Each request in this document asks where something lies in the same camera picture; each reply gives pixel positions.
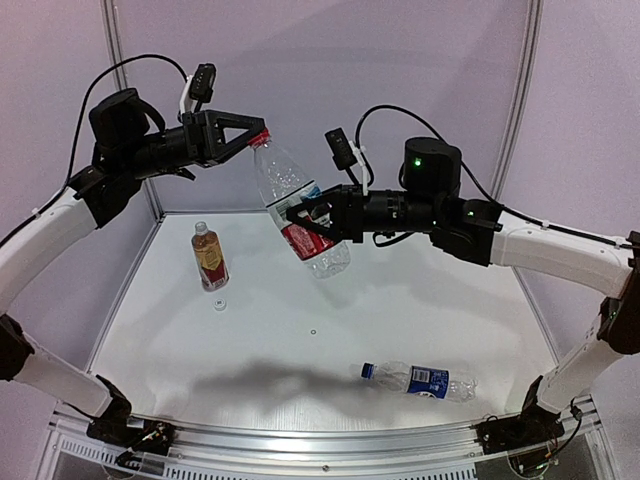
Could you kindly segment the red bottle cap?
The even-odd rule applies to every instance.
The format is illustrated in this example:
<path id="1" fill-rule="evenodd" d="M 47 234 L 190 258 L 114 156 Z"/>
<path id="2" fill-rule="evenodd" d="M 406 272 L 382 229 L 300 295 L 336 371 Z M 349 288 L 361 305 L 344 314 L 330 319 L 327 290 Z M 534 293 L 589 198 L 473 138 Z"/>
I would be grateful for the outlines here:
<path id="1" fill-rule="evenodd" d="M 270 140 L 271 140 L 271 134 L 270 134 L 269 130 L 267 128 L 265 128 L 258 135 L 256 135 L 254 138 L 252 138 L 248 142 L 248 145 L 251 148 L 256 149 L 256 148 L 260 148 L 262 145 L 265 145 Z"/>

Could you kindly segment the gold label drink bottle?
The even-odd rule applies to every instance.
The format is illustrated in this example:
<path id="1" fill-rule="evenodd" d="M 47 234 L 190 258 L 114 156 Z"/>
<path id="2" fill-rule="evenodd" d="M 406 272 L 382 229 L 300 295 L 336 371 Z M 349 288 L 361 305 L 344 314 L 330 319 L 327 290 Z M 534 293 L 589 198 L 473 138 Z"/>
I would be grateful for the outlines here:
<path id="1" fill-rule="evenodd" d="M 197 222 L 194 231 L 191 245 L 203 288 L 209 292 L 218 290 L 229 280 L 219 236 L 204 221 Z"/>

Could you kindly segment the white bottle cap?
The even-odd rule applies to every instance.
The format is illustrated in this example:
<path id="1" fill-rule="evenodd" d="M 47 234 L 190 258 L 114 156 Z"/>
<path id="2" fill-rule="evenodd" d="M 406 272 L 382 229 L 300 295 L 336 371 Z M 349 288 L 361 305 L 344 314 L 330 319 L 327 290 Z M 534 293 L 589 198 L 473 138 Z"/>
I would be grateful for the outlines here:
<path id="1" fill-rule="evenodd" d="M 218 298 L 213 303 L 214 309 L 216 311 L 224 311 L 226 309 L 226 301 L 222 298 Z"/>

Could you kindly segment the blue cap water bottle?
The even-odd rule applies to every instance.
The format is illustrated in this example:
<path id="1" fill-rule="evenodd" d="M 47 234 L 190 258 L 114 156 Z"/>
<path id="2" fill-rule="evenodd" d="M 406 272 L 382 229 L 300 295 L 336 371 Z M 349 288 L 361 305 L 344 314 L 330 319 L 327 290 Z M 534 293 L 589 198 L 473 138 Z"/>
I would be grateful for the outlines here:
<path id="1" fill-rule="evenodd" d="M 400 361 L 366 362 L 360 377 L 390 392 L 454 403 L 470 402 L 477 393 L 477 381 L 467 373 Z"/>

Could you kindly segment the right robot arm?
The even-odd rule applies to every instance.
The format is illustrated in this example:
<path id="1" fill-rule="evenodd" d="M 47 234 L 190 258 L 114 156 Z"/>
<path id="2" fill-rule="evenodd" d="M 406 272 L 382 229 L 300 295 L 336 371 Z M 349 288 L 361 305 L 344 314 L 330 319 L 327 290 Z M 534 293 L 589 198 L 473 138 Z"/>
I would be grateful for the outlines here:
<path id="1" fill-rule="evenodd" d="M 401 190 L 338 185 L 288 208 L 286 217 L 336 242 L 360 243 L 367 232 L 422 233 L 459 260 L 528 269 L 602 293 L 583 342 L 536 380 L 524 401 L 524 415 L 556 417 L 616 361 L 639 351 L 639 235 L 601 237 L 495 200 L 465 200 L 462 167 L 458 148 L 413 137 L 404 146 Z"/>

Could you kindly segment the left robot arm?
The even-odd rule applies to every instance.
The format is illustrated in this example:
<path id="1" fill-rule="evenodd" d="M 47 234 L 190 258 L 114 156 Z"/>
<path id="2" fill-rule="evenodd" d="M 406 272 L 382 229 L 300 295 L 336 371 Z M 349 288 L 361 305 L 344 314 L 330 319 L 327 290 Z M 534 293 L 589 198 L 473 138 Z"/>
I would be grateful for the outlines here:
<path id="1" fill-rule="evenodd" d="M 144 180 L 192 179 L 191 165 L 224 164 L 248 147 L 265 122 L 216 110 L 184 111 L 180 125 L 168 128 L 134 88 L 100 102 L 89 121 L 95 137 L 91 164 L 1 247 L 1 378 L 32 386 L 92 420 L 126 419 L 131 405 L 113 384 L 39 346 L 9 316 L 9 307 L 69 247 L 122 213 Z"/>

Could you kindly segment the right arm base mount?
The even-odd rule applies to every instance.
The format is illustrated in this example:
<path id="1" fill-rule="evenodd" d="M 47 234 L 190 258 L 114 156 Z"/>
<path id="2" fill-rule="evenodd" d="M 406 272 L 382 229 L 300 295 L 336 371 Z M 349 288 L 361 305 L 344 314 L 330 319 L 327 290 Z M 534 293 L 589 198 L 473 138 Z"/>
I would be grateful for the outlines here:
<path id="1" fill-rule="evenodd" d="M 511 471 L 520 479 L 542 479 L 582 426 L 583 412 L 572 400 L 570 413 L 577 425 L 569 438 L 560 444 L 565 433 L 561 414 L 551 413 L 538 404 L 542 379 L 539 376 L 530 385 L 520 413 L 503 418 L 490 415 L 472 426 L 483 453 L 506 452 Z"/>

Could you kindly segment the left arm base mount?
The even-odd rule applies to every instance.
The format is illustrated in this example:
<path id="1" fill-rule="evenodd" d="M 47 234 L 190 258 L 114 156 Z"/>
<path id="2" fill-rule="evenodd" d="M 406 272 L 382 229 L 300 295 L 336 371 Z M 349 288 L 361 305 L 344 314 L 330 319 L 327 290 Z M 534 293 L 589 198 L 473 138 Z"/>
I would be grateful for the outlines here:
<path id="1" fill-rule="evenodd" d="M 109 380 L 100 375 L 97 379 L 107 387 L 110 403 L 103 414 L 91 418 L 86 435 L 105 444 L 123 448 L 115 459 L 115 464 L 119 467 L 133 468 L 141 463 L 141 455 L 144 453 L 167 456 L 176 427 L 157 420 L 143 420 L 140 426 L 131 426 L 131 403 Z"/>

